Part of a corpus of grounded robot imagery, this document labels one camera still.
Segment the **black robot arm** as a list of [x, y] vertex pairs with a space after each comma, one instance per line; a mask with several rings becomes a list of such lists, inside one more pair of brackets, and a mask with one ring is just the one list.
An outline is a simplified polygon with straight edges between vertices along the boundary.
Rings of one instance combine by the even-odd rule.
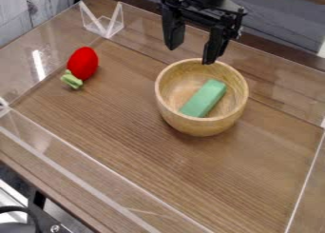
[[231, 39], [242, 31], [244, 7], [231, 0], [160, 0], [163, 42], [174, 50], [184, 42], [186, 22], [210, 29], [202, 64], [210, 65], [220, 57]]

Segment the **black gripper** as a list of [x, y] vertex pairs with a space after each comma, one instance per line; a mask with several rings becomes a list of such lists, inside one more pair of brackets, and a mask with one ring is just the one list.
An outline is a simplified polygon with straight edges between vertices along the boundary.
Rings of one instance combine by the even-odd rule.
[[212, 26], [204, 45], [202, 64], [210, 65], [223, 55], [230, 39], [238, 39], [242, 18], [247, 14], [243, 6], [232, 0], [162, 0], [163, 41], [170, 50], [184, 42], [186, 23]]

